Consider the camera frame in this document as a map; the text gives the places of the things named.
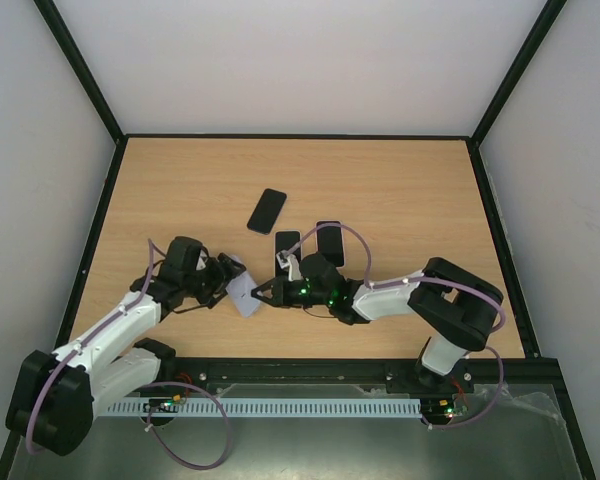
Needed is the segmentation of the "lilac phone case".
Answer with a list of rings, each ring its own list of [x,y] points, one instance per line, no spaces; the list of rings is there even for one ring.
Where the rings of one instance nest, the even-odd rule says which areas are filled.
[[[248,270],[245,270],[227,285],[227,293],[234,306],[244,318],[249,318],[260,308],[261,302],[252,297],[251,291],[257,287]]]

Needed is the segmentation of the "blue-edged black phone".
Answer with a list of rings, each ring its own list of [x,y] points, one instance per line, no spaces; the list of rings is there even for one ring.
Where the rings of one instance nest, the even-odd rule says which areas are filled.
[[[317,250],[325,259],[340,268],[345,265],[343,236],[340,223],[335,220],[319,221],[316,223]]]

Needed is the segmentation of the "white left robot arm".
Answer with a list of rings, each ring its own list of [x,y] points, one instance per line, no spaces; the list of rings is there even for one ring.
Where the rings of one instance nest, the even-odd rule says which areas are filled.
[[[148,254],[144,274],[107,315],[74,340],[23,360],[5,424],[24,439],[29,453],[71,453],[110,405],[162,381],[174,350],[139,336],[183,313],[187,299],[213,308],[246,270],[185,236],[175,237],[165,252],[150,244]]]

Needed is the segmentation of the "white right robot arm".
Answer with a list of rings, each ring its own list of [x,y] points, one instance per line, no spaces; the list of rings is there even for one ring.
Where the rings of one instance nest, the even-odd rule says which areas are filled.
[[[456,364],[468,353],[484,350],[491,333],[506,322],[502,292],[441,257],[410,275],[380,282],[346,278],[320,253],[300,262],[280,253],[278,261],[287,274],[251,291],[254,299],[272,307],[324,306],[346,325],[420,316],[435,330],[415,366],[418,384],[430,392],[446,385]]]

